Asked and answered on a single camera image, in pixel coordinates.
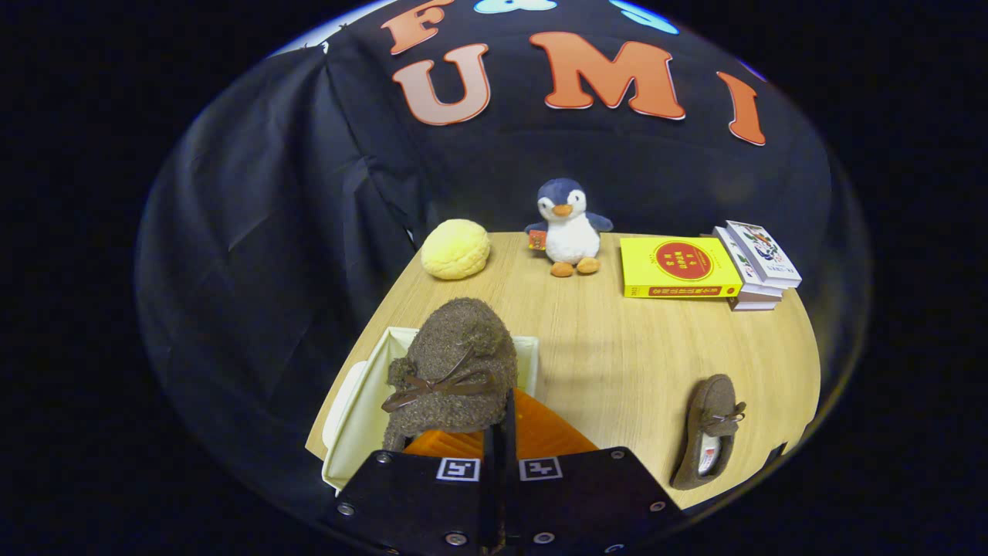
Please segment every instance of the black cloth backdrop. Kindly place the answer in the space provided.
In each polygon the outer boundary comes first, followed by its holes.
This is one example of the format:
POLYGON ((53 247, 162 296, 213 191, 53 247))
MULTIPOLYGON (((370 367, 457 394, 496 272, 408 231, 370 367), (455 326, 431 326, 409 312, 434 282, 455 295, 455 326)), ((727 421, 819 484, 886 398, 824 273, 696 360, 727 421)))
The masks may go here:
POLYGON ((314 519, 331 489, 305 437, 417 246, 450 218, 520 231, 553 177, 583 184, 616 232, 764 225, 804 277, 826 402, 865 330, 869 256, 847 177, 782 92, 682 25, 665 34, 607 2, 496 15, 456 2, 435 37, 392 56, 380 25, 418 4, 381 8, 325 52, 259 63, 195 120, 153 185, 136 253, 142 334, 169 399, 224 466, 314 519), (578 34, 611 59, 625 41, 667 50, 687 116, 637 114, 631 92, 616 109, 548 108, 548 61, 528 41, 544 31, 578 34), (433 60, 436 94, 454 102, 462 84, 443 55, 476 43, 490 48, 489 106, 451 126, 415 120, 390 76, 433 60), (757 91, 765 146, 728 131, 718 70, 757 91))

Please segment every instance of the brown shoe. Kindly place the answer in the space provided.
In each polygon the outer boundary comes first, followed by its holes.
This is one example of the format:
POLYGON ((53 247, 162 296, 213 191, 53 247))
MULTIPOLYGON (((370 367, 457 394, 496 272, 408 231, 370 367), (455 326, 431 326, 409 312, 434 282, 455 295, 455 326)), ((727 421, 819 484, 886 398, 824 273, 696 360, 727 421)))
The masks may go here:
POLYGON ((700 383, 690 403, 686 453, 673 477, 674 489, 695 489, 720 476, 731 458, 744 409, 744 402, 734 404, 734 385, 727 375, 700 383))

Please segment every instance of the yellow bread bun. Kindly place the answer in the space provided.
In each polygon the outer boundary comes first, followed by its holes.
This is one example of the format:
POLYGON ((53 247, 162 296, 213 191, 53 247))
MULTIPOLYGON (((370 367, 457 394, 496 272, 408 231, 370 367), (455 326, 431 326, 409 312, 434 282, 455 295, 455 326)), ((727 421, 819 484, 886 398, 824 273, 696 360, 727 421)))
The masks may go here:
POLYGON ((457 280, 483 270, 490 252, 491 240, 483 226, 447 220, 422 243, 422 266, 437 278, 457 280))

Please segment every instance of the white storage box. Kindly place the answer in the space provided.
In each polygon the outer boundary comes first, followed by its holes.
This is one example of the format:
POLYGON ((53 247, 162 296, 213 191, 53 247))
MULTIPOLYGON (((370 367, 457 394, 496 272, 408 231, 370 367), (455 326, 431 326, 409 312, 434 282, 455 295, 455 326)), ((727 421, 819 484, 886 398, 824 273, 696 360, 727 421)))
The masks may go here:
MULTIPOLYGON (((337 493, 368 455, 381 448, 389 415, 380 405, 395 391, 387 384, 387 369, 392 360, 408 353, 408 346, 418 331, 418 328, 395 326, 386 329, 370 358, 353 366, 333 400, 322 429, 322 441, 326 445, 322 480, 337 493)), ((538 338, 512 336, 512 340, 518 352, 518 387, 534 397, 538 338)))

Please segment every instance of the white insole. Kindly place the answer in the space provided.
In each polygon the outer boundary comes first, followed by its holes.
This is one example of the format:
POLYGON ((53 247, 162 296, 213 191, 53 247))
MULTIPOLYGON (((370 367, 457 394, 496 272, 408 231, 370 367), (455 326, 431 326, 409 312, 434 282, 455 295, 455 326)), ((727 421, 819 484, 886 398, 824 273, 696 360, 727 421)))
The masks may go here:
POLYGON ((703 435, 700 441, 700 476, 702 477, 717 462, 717 457, 720 455, 720 437, 708 436, 704 432, 700 434, 703 435))

